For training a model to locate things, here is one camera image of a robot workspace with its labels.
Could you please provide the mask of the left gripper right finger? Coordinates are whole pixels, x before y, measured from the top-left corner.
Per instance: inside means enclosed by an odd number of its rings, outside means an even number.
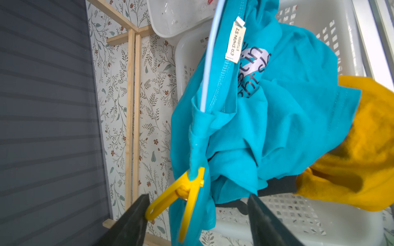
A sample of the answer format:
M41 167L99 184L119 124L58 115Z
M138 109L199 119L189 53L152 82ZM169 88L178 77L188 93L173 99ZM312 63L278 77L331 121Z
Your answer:
M304 246L256 195L247 206L254 246Z

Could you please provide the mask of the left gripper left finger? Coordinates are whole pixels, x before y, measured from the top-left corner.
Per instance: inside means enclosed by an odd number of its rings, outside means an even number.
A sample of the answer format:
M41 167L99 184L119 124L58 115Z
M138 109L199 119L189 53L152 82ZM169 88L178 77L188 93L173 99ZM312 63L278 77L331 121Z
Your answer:
M95 246L142 246L147 229L148 194L141 195L124 215L99 238Z

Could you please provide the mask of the yellow clothespin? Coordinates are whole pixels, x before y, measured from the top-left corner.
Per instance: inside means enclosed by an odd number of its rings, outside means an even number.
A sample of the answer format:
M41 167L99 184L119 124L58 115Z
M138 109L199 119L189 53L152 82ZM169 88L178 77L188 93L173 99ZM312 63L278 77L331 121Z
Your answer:
M198 176L194 180L190 180L189 172L185 172L149 205L145 213L146 220L154 220L178 199L185 201L186 207L182 216L178 237L178 241L183 243L191 222L200 188L204 186L204 173L205 168L201 167L198 170Z

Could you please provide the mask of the yellow t-shirt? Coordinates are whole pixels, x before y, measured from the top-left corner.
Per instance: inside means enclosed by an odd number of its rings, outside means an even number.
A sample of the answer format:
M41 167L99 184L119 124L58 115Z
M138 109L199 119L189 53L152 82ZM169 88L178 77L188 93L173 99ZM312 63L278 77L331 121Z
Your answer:
M394 93L367 77L339 77L360 89L346 139L297 178L297 195L378 212L394 203Z

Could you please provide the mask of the teal t-shirt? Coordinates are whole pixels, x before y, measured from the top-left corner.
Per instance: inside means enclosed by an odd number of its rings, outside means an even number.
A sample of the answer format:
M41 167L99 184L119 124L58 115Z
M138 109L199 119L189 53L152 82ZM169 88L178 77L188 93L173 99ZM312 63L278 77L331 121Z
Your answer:
M200 245L216 204L299 175L347 136L361 91L339 85L337 56L306 29L278 22L278 1L227 1L215 40L206 111L205 55L171 118L175 178L205 168L183 242Z

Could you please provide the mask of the blue wire hanger teal shirt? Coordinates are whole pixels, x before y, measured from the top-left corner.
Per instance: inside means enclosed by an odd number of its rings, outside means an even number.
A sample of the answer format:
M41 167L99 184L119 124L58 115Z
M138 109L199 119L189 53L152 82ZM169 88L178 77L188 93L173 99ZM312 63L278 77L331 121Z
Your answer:
M219 25L220 25L220 21L221 21L221 17L222 17L225 3L226 3L225 0L218 1L218 5L216 7L216 11L215 11L213 21L211 24L209 40L208 40L208 45L207 45L206 55L205 55L204 73L203 73L203 80L202 80L202 93L201 93L201 102L200 102L200 111L201 112L206 111L214 45L215 45L215 40L217 37L218 30L219 30Z

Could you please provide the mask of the black t-shirt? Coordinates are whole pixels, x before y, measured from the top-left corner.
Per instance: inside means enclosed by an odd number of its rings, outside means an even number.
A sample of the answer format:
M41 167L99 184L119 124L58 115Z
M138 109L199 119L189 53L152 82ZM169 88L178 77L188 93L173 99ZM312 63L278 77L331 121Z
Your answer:
M297 192L297 177L297 175L294 175L268 180L268 186L258 191L258 197ZM247 204L240 199L224 204L216 204L215 206L217 208L236 208L242 215L248 215Z

